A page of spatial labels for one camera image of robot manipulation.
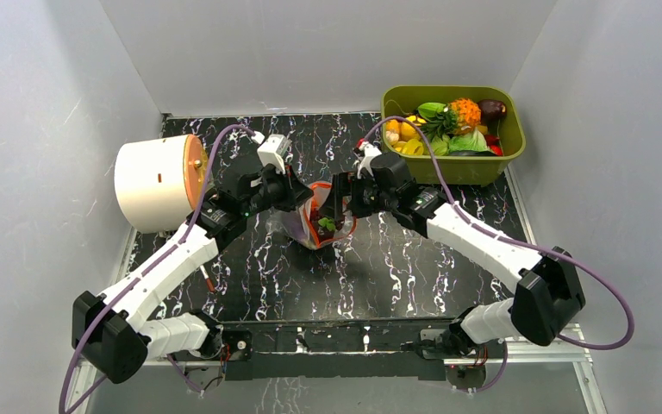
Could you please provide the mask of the yellow toy bell pepper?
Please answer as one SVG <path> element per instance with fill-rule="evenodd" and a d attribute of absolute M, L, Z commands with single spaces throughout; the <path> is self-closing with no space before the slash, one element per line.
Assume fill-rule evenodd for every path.
<path fill-rule="evenodd" d="M 406 121 L 399 122 L 399 140 L 400 141 L 410 141 L 413 139 L 420 140 L 419 134 L 416 132 L 416 129 L 413 127 L 415 125 L 417 128 L 420 128 L 427 121 L 424 118 L 419 116 L 407 116 Z"/>

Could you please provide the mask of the clear orange zip top bag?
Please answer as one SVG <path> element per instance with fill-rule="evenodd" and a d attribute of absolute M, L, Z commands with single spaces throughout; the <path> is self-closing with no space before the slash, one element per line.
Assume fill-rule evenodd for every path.
<path fill-rule="evenodd" d="M 313 197 L 291 212 L 273 212 L 266 223 L 267 230 L 287 236 L 310 250 L 318 250 L 349 237 L 356 230 L 356 218 L 346 213 L 340 220 L 333 221 L 321 215 L 320 208 L 327 200 L 331 187 L 327 181 L 311 184 Z"/>

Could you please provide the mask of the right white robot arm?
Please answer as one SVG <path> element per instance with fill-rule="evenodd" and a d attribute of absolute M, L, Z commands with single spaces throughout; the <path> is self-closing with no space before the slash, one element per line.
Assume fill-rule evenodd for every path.
<path fill-rule="evenodd" d="M 584 308 L 583 289 L 565 250 L 541 253 L 508 242 L 506 234 L 449 202 L 443 190 L 417 183 L 398 155 L 363 161 L 357 171 L 333 176 L 321 217 L 338 221 L 389 212 L 402 227 L 459 252 L 514 294 L 465 310 L 435 338 L 422 339 L 425 353 L 472 357 L 486 342 L 517 336 L 548 346 Z"/>

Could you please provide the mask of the dark maroon toy fruit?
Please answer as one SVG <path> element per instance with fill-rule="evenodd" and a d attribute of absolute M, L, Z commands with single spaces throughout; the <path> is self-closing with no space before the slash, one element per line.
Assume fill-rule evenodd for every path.
<path fill-rule="evenodd" d="M 506 104 L 496 99 L 482 99 L 478 101 L 478 108 L 482 123 L 494 122 L 507 115 Z"/>

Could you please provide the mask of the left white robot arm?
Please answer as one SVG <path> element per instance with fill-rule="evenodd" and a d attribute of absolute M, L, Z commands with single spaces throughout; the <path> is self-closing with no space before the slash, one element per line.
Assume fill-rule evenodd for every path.
<path fill-rule="evenodd" d="M 313 195 L 290 167 L 264 166 L 212 188 L 174 235 L 125 279 L 95 295 L 79 295 L 72 310 L 73 347 L 114 384 L 148 360 L 178 352 L 215 359 L 225 352 L 224 328 L 200 310 L 159 321 L 158 305 L 200 266 L 215 259 L 266 210 L 291 212 Z"/>

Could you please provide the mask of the dark purple toy mangosteen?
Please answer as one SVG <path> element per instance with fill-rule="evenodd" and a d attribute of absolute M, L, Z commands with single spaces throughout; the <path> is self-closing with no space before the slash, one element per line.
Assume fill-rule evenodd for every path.
<path fill-rule="evenodd" d="M 336 221 L 328 217 L 319 217 L 315 221 L 315 231 L 320 240 L 334 238 L 337 233 Z"/>

